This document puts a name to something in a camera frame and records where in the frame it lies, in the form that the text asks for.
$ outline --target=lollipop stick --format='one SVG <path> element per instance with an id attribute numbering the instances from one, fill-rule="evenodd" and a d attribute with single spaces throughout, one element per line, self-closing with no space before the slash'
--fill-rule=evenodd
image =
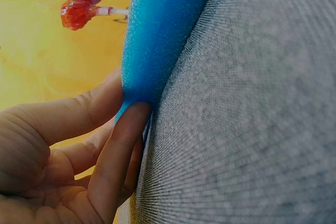
<path id="1" fill-rule="evenodd" d="M 98 7 L 96 16 L 110 16 L 112 14 L 121 14 L 121 15 L 129 15 L 129 10 L 126 9 L 117 9 L 113 7 Z"/>

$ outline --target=skin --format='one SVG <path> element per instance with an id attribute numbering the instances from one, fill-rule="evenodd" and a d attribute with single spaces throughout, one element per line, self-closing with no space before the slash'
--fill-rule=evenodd
<path id="1" fill-rule="evenodd" d="M 113 126 L 121 103 L 117 71 L 76 98 L 0 111 L 0 223 L 111 224 L 136 187 L 151 111 L 136 103 Z M 83 143 L 49 148 L 94 129 Z"/>

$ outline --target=yellow table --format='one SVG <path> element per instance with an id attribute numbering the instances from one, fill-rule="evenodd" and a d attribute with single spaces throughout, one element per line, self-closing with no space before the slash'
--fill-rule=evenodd
<path id="1" fill-rule="evenodd" d="M 0 110 L 74 96 L 101 83 L 120 64 L 123 17 L 96 17 L 81 30 L 67 30 L 59 16 L 65 1 L 0 0 Z M 103 0 L 99 6 L 129 4 Z"/>

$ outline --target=gray cloth surface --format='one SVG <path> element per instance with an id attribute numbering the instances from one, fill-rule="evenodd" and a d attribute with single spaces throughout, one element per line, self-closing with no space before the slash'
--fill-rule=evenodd
<path id="1" fill-rule="evenodd" d="M 209 0 L 165 88 L 138 223 L 336 223 L 336 0 Z"/>

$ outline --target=foam pool noodle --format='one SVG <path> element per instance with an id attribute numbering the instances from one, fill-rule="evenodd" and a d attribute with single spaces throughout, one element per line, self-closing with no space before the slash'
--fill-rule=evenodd
<path id="1" fill-rule="evenodd" d="M 155 110 L 166 82 L 207 0 L 132 0 L 122 57 L 123 105 Z"/>

